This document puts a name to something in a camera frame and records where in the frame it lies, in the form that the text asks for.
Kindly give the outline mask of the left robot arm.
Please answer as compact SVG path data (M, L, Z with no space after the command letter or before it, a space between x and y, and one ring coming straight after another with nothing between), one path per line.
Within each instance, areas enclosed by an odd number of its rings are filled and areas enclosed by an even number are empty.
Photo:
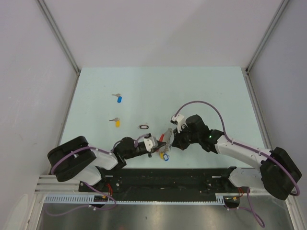
M167 146L167 142L158 141L149 133L137 139L124 137L114 144L112 150L106 151L90 146L84 136L79 136L52 149L47 158L51 165L50 173L58 182L79 180L99 192L106 186L100 169L121 169L127 165L126 160L142 155L151 157Z

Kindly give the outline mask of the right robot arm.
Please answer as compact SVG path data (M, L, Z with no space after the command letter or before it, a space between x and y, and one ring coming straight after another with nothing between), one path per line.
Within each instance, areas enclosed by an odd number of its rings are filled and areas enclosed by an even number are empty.
M206 152L229 156L250 166L248 169L228 169L221 180L226 192L233 192L238 187L255 187L265 189L280 200L295 195L293 190L302 173L286 150L280 147L261 149L239 143L223 131L209 129L199 115L188 118L174 115L171 123L177 126L173 131L173 147L185 150L191 144L198 144Z

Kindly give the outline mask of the key with black tag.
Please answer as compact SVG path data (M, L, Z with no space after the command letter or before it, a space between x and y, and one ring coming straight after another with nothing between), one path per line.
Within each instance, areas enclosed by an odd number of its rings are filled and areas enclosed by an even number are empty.
M138 125L139 129L149 129L149 125L147 123Z

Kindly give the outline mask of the red-handled metal key holder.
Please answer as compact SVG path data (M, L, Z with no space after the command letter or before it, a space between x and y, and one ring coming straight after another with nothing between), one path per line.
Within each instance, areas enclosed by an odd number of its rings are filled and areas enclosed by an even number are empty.
M165 142L166 145L161 147L158 150L158 153L168 153L170 151L173 140L174 140L173 129L168 128L167 131L163 133L159 139L160 142Z

